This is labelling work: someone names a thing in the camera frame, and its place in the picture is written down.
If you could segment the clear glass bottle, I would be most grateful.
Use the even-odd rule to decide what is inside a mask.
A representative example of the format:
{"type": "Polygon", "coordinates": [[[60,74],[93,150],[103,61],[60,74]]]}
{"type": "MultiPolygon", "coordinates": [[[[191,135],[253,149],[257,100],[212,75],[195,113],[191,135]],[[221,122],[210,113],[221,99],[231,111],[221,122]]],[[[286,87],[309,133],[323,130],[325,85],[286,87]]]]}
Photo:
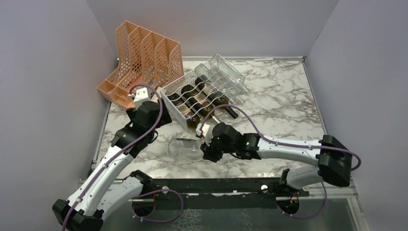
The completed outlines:
{"type": "Polygon", "coordinates": [[[201,79],[205,81],[207,86],[212,85],[215,87],[218,91],[223,93],[223,95],[228,97],[232,104],[244,105],[246,103],[245,99],[241,96],[241,89],[236,83],[227,78],[227,74],[223,74],[213,68],[210,69],[204,64],[199,64],[194,70],[197,76],[205,76],[201,77],[201,79]]]}
{"type": "Polygon", "coordinates": [[[172,138],[167,146],[167,154],[176,159],[201,161],[204,155],[200,149],[201,144],[197,139],[172,138]]]}
{"type": "Polygon", "coordinates": [[[245,85],[245,76],[233,67],[224,57],[217,54],[208,60],[210,66],[223,74],[227,81],[237,87],[240,94],[248,94],[250,89],[245,85]]]}

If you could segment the green wine bottle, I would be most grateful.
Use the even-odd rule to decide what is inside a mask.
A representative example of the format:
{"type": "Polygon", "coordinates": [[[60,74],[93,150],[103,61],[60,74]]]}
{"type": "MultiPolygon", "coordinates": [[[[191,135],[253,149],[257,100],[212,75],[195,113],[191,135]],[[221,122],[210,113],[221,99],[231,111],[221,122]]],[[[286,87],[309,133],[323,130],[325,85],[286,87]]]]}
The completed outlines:
{"type": "Polygon", "coordinates": [[[177,107],[181,114],[186,118],[187,127],[196,129],[200,123],[199,116],[191,109],[188,103],[177,93],[168,96],[169,100],[177,107]]]}
{"type": "Polygon", "coordinates": [[[182,97],[193,107],[199,115],[206,117],[214,109],[203,93],[192,85],[185,85],[181,89],[182,97]]]}
{"type": "Polygon", "coordinates": [[[196,89],[206,96],[211,105],[214,107],[223,104],[229,104],[228,98],[224,96],[220,91],[218,91],[213,85],[205,84],[204,78],[205,76],[201,75],[200,77],[196,78],[194,83],[196,89]]]}

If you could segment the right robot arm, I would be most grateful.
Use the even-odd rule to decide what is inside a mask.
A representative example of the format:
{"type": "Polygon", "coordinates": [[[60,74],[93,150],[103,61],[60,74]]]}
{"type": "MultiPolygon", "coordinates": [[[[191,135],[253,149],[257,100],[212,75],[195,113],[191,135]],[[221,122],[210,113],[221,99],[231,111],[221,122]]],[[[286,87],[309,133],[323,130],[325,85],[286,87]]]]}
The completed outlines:
{"type": "Polygon", "coordinates": [[[283,140],[257,133],[242,134],[223,122],[214,126],[199,124],[196,135],[204,140],[200,147],[203,158],[215,163],[224,154],[234,154],[243,160],[283,159],[304,163],[302,167],[282,172],[277,185],[285,196],[320,182],[337,187],[350,185],[353,156],[331,135],[324,135],[321,140],[283,140]]]}

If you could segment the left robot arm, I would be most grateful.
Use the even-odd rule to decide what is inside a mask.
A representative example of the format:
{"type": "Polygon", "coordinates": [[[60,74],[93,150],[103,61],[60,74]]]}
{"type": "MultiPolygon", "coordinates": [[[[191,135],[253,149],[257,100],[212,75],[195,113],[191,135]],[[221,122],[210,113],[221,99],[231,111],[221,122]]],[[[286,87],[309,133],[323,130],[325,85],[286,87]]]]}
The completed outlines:
{"type": "Polygon", "coordinates": [[[64,231],[99,231],[104,221],[126,201],[151,193],[152,179],[140,170],[120,185],[114,188],[111,185],[119,173],[154,141],[156,127],[172,121],[169,115],[163,115],[164,112],[166,106],[162,100],[145,101],[137,109],[127,110],[131,121],[116,132],[103,160],[78,190],[52,206],[64,231]]]}

